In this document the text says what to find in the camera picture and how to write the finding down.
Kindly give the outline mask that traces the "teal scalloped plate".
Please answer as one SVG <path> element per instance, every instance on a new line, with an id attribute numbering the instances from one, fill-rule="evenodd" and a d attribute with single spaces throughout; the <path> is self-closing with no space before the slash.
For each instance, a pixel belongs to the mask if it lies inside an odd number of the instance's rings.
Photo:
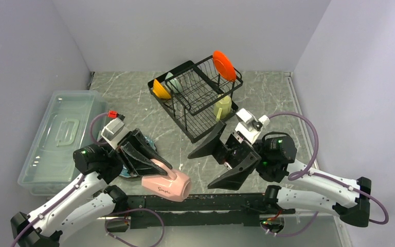
<path id="1" fill-rule="evenodd" d="M 157 147 L 154 143 L 154 141 L 147 136 L 144 136 L 146 144 L 148 144 L 155 152 L 157 152 Z M 127 168 L 126 165 L 122 166 L 122 171 L 119 174 L 120 177 L 125 178 L 125 179 L 133 179 L 133 178 L 138 178 L 139 175 L 136 175 L 130 171 L 130 169 Z"/>

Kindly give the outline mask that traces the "pink mug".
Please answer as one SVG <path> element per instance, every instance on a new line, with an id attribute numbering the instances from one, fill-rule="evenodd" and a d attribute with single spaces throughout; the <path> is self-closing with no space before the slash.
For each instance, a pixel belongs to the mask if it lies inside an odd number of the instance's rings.
<path id="1" fill-rule="evenodd" d="M 155 195 L 174 202 L 184 201 L 190 194 L 191 178 L 179 170 L 167 167 L 163 162 L 150 159 L 166 175 L 150 175 L 141 179 L 141 185 Z"/>

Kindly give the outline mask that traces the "pale yellow mug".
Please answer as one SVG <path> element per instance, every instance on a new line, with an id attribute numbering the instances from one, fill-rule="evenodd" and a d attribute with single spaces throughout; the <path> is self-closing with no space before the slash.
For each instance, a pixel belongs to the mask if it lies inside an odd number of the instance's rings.
<path id="1" fill-rule="evenodd" d="M 216 122 L 225 119 L 231 113 L 232 99 L 231 97 L 225 96 L 214 104 L 213 113 L 216 118 Z"/>

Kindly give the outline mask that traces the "yellow ribbed bowl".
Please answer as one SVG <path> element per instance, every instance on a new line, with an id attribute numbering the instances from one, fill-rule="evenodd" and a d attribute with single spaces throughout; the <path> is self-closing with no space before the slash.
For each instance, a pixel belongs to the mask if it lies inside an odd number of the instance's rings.
<path id="1" fill-rule="evenodd" d="M 164 88 L 164 86 L 157 80 L 154 79 L 153 82 L 153 93 L 156 97 L 164 100 L 171 99 L 171 95 L 169 92 Z"/>

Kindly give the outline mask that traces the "black wire dish rack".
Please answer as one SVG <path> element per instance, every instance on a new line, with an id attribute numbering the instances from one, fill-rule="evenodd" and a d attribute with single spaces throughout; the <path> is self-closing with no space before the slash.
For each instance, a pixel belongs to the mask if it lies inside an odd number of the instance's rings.
<path id="1" fill-rule="evenodd" d="M 209 56 L 197 63 L 188 60 L 154 78 L 169 92 L 171 99 L 164 100 L 155 96 L 154 79 L 147 85 L 150 94 L 182 132 L 192 143 L 196 143 L 209 134 L 217 124 L 213 113 L 214 104 L 224 96 L 229 95 L 232 98 L 234 91 L 243 85 L 242 74 L 237 69 L 235 71 L 235 82 L 225 80 L 217 72 L 212 56 Z M 184 89 L 182 93 L 175 94 L 165 85 L 168 72 L 180 80 Z"/>

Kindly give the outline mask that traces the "light green ceramic bowl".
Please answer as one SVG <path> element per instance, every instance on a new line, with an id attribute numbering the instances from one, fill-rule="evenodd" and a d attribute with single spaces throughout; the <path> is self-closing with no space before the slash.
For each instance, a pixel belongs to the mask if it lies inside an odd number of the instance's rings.
<path id="1" fill-rule="evenodd" d="M 165 85 L 168 86 L 175 94 L 182 93 L 184 90 L 180 80 L 177 77 L 174 77 L 171 72 L 166 74 Z"/>

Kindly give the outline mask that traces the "orange plate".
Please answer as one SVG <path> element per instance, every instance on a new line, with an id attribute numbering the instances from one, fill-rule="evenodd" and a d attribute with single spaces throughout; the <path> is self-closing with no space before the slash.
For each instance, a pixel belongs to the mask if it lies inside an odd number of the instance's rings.
<path id="1" fill-rule="evenodd" d="M 225 80 L 235 82 L 237 76 L 236 71 L 228 57 L 219 50 L 215 50 L 212 54 L 213 64 Z"/>

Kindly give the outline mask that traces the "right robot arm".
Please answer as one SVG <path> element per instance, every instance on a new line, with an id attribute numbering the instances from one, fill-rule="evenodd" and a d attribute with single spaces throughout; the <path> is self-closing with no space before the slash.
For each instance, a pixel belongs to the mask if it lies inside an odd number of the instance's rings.
<path id="1" fill-rule="evenodd" d="M 237 191 L 251 173 L 257 172 L 268 182 L 263 199 L 266 212 L 314 210 L 338 216 L 352 226 L 367 227 L 371 181 L 365 177 L 345 179 L 308 168 L 297 160 L 297 148 L 287 133 L 261 134 L 267 123 L 265 116 L 241 121 L 223 142 L 220 137 L 226 125 L 219 122 L 189 153 L 189 159 L 212 156 L 226 166 L 227 171 L 210 182 L 208 188 Z"/>

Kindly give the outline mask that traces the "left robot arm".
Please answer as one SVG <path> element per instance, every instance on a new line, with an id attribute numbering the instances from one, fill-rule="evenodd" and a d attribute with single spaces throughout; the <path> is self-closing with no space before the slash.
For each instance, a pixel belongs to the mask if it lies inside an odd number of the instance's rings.
<path id="1" fill-rule="evenodd" d="M 128 196 L 112 180 L 124 167 L 154 192 L 160 192 L 160 181 L 176 180 L 172 165 L 150 147 L 139 129 L 104 127 L 101 136 L 105 145 L 91 144 L 74 152 L 80 174 L 70 184 L 39 208 L 11 218 L 13 245 L 59 246 L 101 216 L 123 215 L 129 209 Z"/>

